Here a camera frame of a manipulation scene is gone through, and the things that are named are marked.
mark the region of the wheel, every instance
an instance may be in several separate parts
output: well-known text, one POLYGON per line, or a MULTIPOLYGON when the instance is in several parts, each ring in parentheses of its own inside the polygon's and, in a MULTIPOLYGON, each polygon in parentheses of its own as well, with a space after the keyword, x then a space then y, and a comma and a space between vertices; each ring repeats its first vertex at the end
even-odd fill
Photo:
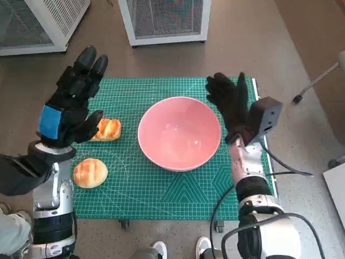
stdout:
POLYGON ((224 233, 224 221, 216 221, 214 228, 216 233, 224 233))
POLYGON ((331 159, 329 162, 328 162, 328 168, 329 169, 332 169, 334 167, 337 167, 339 166, 340 163, 336 160, 336 159, 331 159))
POLYGON ((129 228, 129 220, 119 220, 121 228, 127 230, 129 228))

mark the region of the green cutting mat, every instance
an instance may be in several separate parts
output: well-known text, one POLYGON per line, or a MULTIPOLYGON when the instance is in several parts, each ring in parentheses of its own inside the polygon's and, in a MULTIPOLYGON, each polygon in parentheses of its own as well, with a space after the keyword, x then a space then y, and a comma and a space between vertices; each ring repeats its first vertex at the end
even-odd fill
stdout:
MULTIPOLYGON (((209 220, 222 194, 231 186, 231 161, 222 141, 213 158, 199 169, 174 173, 159 168, 141 152, 137 128, 145 111, 172 96, 188 96, 216 108, 206 100, 205 78, 105 78, 89 109, 104 110, 105 118, 117 118, 122 136, 112 142, 74 145, 73 168, 85 158, 102 160, 109 169, 107 180, 98 188, 75 186, 74 205, 80 219, 209 220)), ((246 80, 249 105, 256 99, 253 80, 246 80)), ((265 173, 270 172, 267 155, 262 157, 265 173)), ((236 220, 235 192, 221 206, 217 219, 236 220)))

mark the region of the bread roll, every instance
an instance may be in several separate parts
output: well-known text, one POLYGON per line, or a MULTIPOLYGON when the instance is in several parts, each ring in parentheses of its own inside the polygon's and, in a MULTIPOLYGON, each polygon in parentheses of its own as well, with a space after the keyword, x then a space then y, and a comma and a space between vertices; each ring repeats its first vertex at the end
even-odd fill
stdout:
POLYGON ((108 176, 107 166, 98 159, 88 158, 79 163, 73 172, 74 182, 81 188, 95 188, 108 176))
POLYGON ((112 141, 121 136, 121 123, 117 119, 101 119, 98 129, 91 141, 112 141))

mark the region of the metal rod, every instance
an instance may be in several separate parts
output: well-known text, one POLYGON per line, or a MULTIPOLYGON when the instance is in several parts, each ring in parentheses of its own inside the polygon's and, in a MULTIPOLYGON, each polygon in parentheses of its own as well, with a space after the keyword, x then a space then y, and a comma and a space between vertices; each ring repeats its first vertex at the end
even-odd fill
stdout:
POLYGON ((301 92, 300 96, 303 96, 310 88, 312 88, 314 85, 316 85, 319 81, 321 81, 326 75, 331 73, 333 70, 339 67, 339 63, 336 62, 333 66, 331 66, 329 69, 327 69, 324 73, 322 73, 319 77, 315 78, 313 81, 310 82, 310 84, 305 87, 301 92))

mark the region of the black cable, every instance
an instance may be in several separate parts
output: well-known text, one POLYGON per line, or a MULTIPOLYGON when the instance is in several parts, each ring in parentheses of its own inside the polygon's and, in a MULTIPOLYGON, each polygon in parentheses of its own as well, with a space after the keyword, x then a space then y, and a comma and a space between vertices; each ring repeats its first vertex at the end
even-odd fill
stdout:
POLYGON ((304 171, 299 171, 297 169, 294 169, 290 166, 288 166, 287 164, 285 164, 284 162, 282 162, 279 158, 277 158, 269 149, 266 148, 265 144, 263 144, 260 141, 261 147, 263 147, 263 150, 267 152, 267 154, 270 155, 271 158, 273 158, 277 163, 279 163, 280 165, 284 166, 286 169, 290 170, 291 172, 282 172, 282 173, 274 173, 271 175, 278 175, 278 174, 300 174, 303 176, 308 176, 308 177, 313 177, 314 175, 312 173, 308 173, 308 172, 304 172, 304 171))
POLYGON ((216 207, 215 207, 215 211, 213 212, 212 218, 211 218, 211 224, 210 224, 210 242, 211 242, 211 250, 212 250, 212 256, 213 259, 216 259, 216 255, 215 255, 215 246, 213 244, 213 236, 212 236, 212 227, 216 218, 216 214, 218 212, 218 209, 220 207, 220 205, 223 203, 224 199, 227 197, 227 195, 229 193, 231 193, 231 191, 233 190, 234 186, 231 186, 226 193, 224 193, 224 195, 222 196, 222 198, 220 198, 220 200, 218 201, 216 207))
POLYGON ((77 224, 77 215, 75 214, 75 210, 73 209, 73 221, 74 221, 74 235, 75 235, 75 240, 77 240, 78 236, 78 224, 77 224))
POLYGON ((243 230, 246 230, 246 229, 249 229, 249 228, 253 228, 253 227, 259 227, 259 226, 262 226, 262 225, 266 225, 266 224, 275 222, 277 220, 281 220, 281 219, 286 218, 286 217, 297 217, 299 219, 302 219, 309 226, 309 228, 311 229, 311 231, 314 234, 316 243, 318 244, 319 251, 320 251, 320 256, 321 256, 322 259, 325 259, 326 258, 325 257, 325 253, 323 252, 322 244, 321 244, 320 238, 319 238, 315 228, 310 223, 310 221, 308 221, 304 216, 299 215, 297 213, 284 213, 284 214, 280 214, 280 215, 271 217, 271 218, 269 218, 267 220, 262 220, 262 221, 259 221, 257 223, 253 223, 253 224, 249 224, 249 225, 246 225, 246 226, 242 226, 242 227, 236 228, 236 229, 228 232, 222 238, 222 254, 223 254, 223 258, 227 259, 227 254, 226 254, 226 249, 225 249, 225 242, 226 242, 226 240, 229 239, 230 236, 232 236, 232 235, 234 235, 234 234, 236 234, 236 233, 238 233, 240 231, 243 231, 243 230))

